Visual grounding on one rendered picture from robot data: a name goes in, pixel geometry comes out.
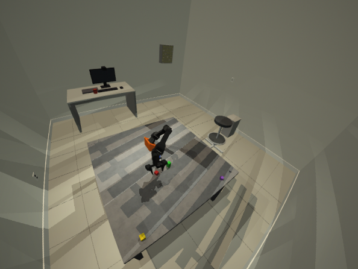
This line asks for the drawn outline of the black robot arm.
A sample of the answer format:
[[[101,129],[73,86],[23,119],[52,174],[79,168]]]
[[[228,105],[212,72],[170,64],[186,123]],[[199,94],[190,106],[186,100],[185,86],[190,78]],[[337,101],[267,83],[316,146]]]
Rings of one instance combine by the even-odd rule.
[[[158,132],[155,131],[151,134],[151,137],[147,139],[149,143],[153,144],[155,140],[158,140],[160,136],[164,134],[161,141],[155,145],[151,152],[152,160],[154,161],[154,165],[156,166],[156,168],[161,168],[164,164],[163,161],[159,161],[159,156],[163,154],[166,146],[165,143],[171,133],[172,129],[166,124],[164,125],[162,130]]]

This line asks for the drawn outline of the small yellow block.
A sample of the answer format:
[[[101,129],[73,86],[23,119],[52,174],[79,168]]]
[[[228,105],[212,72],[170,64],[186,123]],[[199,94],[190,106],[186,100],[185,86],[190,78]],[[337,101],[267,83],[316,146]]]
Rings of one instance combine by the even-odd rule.
[[[143,241],[144,239],[146,239],[146,236],[145,236],[144,232],[141,233],[141,235],[139,235],[139,237],[140,237],[140,240],[141,240],[141,241]]]

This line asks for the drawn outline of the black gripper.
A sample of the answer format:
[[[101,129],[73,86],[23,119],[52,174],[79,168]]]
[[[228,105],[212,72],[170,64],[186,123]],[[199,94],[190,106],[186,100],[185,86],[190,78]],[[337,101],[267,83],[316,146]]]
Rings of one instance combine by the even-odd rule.
[[[161,160],[161,161],[163,161],[163,163],[164,163],[164,164],[162,165],[162,172],[163,172],[164,166],[167,165],[168,163],[167,163],[166,160]],[[155,165],[154,165],[154,161],[153,161],[153,165],[150,165],[150,164],[145,165],[145,168],[146,168],[147,171],[151,171],[151,173],[152,173],[152,175],[153,175],[152,167],[154,167],[154,166],[155,166]]]

